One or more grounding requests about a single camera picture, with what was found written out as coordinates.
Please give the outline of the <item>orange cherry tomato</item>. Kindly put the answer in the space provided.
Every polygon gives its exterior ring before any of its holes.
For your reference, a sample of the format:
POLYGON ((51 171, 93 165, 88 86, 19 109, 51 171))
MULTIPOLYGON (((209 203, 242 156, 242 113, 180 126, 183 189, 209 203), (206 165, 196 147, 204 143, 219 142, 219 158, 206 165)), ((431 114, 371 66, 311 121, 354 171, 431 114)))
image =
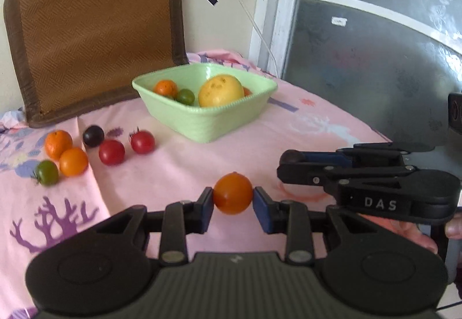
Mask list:
POLYGON ((88 168, 88 156, 81 148, 67 149, 59 159, 59 170, 66 177, 76 177, 88 168))
POLYGON ((222 213, 237 215, 249 207, 253 187, 246 176, 232 172, 220 178, 213 187, 213 202, 222 213))

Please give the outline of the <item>dark purple plum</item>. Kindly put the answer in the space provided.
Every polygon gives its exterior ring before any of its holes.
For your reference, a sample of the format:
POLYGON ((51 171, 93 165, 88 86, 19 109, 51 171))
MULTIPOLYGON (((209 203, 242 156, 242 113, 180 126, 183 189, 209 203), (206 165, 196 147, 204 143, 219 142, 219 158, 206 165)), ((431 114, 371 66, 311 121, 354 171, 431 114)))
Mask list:
POLYGON ((105 138, 104 131, 97 125, 88 127, 82 135, 83 143, 89 148, 98 147, 105 138))

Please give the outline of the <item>orange mandarin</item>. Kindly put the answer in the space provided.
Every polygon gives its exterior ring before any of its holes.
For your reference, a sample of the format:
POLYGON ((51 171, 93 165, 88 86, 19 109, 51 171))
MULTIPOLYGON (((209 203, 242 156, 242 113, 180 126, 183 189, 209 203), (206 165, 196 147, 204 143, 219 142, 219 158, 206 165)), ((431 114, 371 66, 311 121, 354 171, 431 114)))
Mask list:
POLYGON ((44 147, 47 156, 57 161, 64 151, 73 147, 73 139, 65 130, 54 130, 46 135, 44 147))

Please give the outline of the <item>red cherry tomato with stem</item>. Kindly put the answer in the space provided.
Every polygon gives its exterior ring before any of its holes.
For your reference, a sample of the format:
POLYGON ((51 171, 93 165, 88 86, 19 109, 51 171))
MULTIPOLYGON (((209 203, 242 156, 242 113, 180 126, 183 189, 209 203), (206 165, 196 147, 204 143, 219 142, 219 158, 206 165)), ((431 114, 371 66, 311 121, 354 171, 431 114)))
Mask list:
POLYGON ((129 134, 132 150, 139 155, 146 155, 154 151, 156 140, 147 130, 137 130, 129 134))

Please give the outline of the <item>light green fruit bowl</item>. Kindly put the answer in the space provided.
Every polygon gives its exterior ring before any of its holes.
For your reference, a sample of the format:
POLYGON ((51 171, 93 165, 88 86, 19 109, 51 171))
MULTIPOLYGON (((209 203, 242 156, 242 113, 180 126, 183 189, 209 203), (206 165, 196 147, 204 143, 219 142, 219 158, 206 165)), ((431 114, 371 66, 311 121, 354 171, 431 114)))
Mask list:
POLYGON ((208 143, 257 119, 278 85, 251 71, 194 63, 138 76, 132 87, 160 123, 208 143))

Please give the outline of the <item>yellow lemon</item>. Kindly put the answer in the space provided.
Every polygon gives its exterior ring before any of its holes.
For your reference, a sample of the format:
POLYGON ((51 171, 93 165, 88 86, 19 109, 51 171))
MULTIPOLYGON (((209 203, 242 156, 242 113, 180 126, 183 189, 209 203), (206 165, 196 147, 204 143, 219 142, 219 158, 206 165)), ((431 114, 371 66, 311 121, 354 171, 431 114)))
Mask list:
POLYGON ((200 88, 198 103, 200 107, 220 107, 241 100, 244 90, 241 82, 231 75, 211 77, 200 88))

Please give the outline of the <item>green tomato in bowl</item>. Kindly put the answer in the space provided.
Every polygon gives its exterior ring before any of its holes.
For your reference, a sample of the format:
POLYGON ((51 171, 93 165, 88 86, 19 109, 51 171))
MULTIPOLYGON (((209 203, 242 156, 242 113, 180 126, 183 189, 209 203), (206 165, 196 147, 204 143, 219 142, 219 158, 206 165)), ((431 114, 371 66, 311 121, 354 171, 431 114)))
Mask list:
POLYGON ((175 96, 175 100, 181 104, 192 106, 195 102, 195 94, 191 90, 183 88, 178 91, 175 96))

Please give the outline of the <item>pink patterned bedsheet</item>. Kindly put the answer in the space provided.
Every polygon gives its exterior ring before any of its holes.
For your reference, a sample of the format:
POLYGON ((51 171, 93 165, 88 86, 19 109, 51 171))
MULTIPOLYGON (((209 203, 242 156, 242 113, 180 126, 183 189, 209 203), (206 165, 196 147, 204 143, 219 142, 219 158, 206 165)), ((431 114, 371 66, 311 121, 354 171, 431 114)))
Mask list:
POLYGON ((136 204, 160 210, 172 202, 195 200, 227 173, 246 176, 274 199, 294 199, 323 210, 331 197, 321 188, 288 186, 276 176, 287 149, 334 151, 356 143, 382 142, 376 130, 328 101, 279 81, 261 115, 252 123, 208 144, 198 144, 167 128, 142 100, 124 101, 59 125, 75 144, 98 125, 123 143, 135 130, 148 130, 154 152, 128 150, 121 165, 105 166, 97 150, 79 177, 43 187, 32 177, 46 157, 47 129, 17 124, 1 132, 1 316, 28 318, 33 303, 24 274, 39 252, 136 204))

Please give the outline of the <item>small mandarin in bowl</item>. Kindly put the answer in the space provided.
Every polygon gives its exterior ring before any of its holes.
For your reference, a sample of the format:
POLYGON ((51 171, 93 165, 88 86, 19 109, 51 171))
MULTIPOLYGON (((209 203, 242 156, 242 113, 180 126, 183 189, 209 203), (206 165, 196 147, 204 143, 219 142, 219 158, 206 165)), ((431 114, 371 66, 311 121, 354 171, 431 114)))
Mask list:
POLYGON ((162 79, 156 83, 153 92, 163 97, 175 98, 178 94, 178 86, 173 80, 162 79))

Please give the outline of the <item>green cherry tomato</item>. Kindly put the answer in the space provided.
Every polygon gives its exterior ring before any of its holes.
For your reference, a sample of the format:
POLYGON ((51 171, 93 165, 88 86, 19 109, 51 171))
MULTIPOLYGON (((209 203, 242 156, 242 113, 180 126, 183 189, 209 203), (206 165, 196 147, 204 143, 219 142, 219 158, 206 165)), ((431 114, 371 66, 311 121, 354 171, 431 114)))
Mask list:
POLYGON ((59 170, 50 160, 43 160, 37 164, 32 177, 42 186, 53 186, 59 180, 59 170))

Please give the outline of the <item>frosted glass door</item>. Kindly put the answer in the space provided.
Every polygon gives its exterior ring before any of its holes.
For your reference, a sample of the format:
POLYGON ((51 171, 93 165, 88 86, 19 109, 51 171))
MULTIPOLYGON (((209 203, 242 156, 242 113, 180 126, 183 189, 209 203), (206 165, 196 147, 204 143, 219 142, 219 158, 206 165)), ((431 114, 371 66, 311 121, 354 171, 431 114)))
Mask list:
POLYGON ((250 59, 398 141, 444 144, 461 0, 258 0, 250 59))

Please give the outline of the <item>brown woven seat cushion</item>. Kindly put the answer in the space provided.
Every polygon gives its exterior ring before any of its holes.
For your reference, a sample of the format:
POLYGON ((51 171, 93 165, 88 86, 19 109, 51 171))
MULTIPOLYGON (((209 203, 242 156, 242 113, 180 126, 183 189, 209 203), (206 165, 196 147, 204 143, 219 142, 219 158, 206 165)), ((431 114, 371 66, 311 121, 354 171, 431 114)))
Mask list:
POLYGON ((132 80, 185 65, 182 0, 5 0, 29 126, 134 98, 132 80))

